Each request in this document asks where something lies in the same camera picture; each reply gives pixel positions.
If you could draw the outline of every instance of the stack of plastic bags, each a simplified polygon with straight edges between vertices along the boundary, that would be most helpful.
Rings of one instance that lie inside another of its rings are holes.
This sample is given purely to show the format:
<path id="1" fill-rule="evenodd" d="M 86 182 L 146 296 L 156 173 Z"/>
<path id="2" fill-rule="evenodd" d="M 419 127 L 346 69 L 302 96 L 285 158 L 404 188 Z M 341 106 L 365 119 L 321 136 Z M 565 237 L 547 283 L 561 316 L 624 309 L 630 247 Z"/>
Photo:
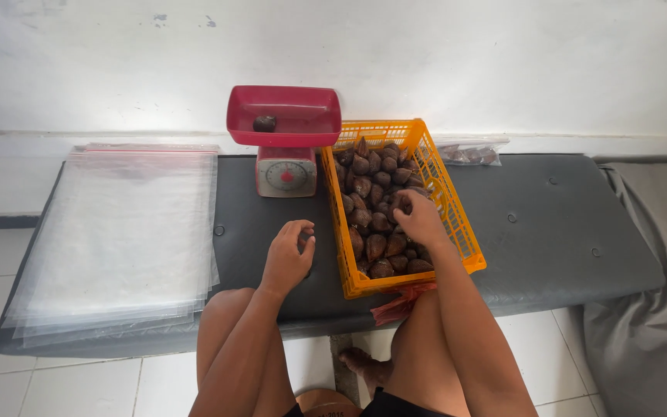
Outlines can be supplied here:
<path id="1" fill-rule="evenodd" d="M 217 151 L 72 151 L 3 327 L 28 347 L 192 321 L 219 282 Z"/>

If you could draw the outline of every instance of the red needle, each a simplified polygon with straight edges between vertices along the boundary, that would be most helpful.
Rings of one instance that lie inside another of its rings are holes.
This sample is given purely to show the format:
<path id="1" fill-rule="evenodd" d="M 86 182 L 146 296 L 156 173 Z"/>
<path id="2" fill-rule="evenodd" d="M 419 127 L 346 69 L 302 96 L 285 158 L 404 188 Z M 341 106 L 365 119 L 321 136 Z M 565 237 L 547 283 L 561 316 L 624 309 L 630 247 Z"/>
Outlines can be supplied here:
<path id="1" fill-rule="evenodd" d="M 295 177 L 290 174 L 290 169 L 287 166 L 284 166 L 284 172 L 279 176 L 279 178 L 286 183 L 291 183 L 292 180 L 295 179 Z"/>

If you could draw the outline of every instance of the wooden stool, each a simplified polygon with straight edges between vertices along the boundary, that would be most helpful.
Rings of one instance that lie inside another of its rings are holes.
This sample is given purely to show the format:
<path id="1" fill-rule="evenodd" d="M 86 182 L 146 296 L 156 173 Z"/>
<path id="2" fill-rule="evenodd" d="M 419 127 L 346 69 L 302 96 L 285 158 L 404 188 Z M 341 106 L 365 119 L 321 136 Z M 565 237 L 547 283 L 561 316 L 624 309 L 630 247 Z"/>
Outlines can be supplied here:
<path id="1" fill-rule="evenodd" d="M 325 388 L 306 391 L 295 399 L 305 417 L 359 417 L 362 413 L 349 398 Z"/>

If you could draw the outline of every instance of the person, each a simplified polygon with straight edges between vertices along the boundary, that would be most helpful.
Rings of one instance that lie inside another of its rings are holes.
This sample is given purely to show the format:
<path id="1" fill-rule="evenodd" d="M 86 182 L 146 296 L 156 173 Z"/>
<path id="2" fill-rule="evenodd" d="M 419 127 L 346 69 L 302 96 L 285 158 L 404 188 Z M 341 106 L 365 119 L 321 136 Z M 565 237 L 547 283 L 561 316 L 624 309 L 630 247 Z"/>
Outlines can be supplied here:
<path id="1" fill-rule="evenodd" d="M 390 361 L 375 361 L 361 349 L 339 355 L 373 396 L 361 416 L 536 416 L 514 355 L 434 203 L 410 190 L 399 193 L 411 213 L 396 210 L 394 216 L 431 254 L 437 289 L 423 293 L 397 329 Z M 208 302 L 199 325 L 199 393 L 190 417 L 302 417 L 276 317 L 310 269 L 313 226 L 307 220 L 284 225 L 269 248 L 258 289 L 219 292 Z"/>

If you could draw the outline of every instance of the hand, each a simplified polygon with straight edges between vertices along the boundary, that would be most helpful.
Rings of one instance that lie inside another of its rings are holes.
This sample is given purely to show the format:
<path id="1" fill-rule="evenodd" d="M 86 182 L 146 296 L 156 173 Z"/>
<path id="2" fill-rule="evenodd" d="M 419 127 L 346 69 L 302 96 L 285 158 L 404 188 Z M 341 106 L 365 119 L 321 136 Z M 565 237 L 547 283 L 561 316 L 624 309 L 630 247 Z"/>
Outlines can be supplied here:
<path id="1" fill-rule="evenodd" d="M 397 195 L 411 206 L 411 213 L 406 214 L 396 208 L 393 216 L 411 239 L 426 246 L 429 251 L 441 244 L 452 244 L 433 201 L 413 190 L 401 190 Z"/>
<path id="2" fill-rule="evenodd" d="M 287 294 L 310 270 L 313 252 L 316 250 L 316 238 L 313 234 L 312 222 L 293 220 L 287 222 L 269 246 L 267 263 L 259 290 L 284 299 Z M 307 241 L 300 233 L 310 234 Z M 302 254 L 297 246 L 304 246 Z"/>

